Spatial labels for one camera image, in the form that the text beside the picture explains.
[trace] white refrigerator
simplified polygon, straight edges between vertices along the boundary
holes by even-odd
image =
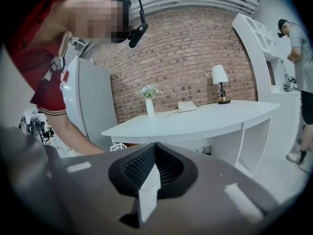
[[[69,120],[92,143],[110,151],[111,138],[101,135],[117,125],[110,72],[77,56],[66,70],[61,90]]]

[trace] black cap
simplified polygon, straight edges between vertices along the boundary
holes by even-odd
[[[283,25],[284,25],[285,22],[287,22],[286,19],[280,19],[280,20],[278,21],[278,29],[280,30],[280,32],[282,31],[282,27],[283,27]]]

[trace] person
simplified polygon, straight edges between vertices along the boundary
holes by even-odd
[[[124,4],[118,0],[36,0],[21,7],[17,27],[8,30],[4,45],[23,78],[35,91],[31,103],[44,113],[58,137],[84,154],[104,152],[68,119],[60,89],[70,33],[83,39],[124,38]]]
[[[289,153],[287,159],[301,164],[313,140],[313,51],[309,38],[297,24],[280,19],[278,29],[281,37],[286,35],[290,38],[291,53],[287,59],[294,63],[295,79],[298,90],[301,91],[302,117],[305,122],[300,151]]]

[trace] curved white desk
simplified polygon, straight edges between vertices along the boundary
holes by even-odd
[[[164,142],[198,147],[212,145],[211,154],[251,176],[266,146],[273,111],[279,104],[233,100],[230,104],[208,104],[196,111],[159,112],[154,117],[139,115],[102,132],[113,142]]]

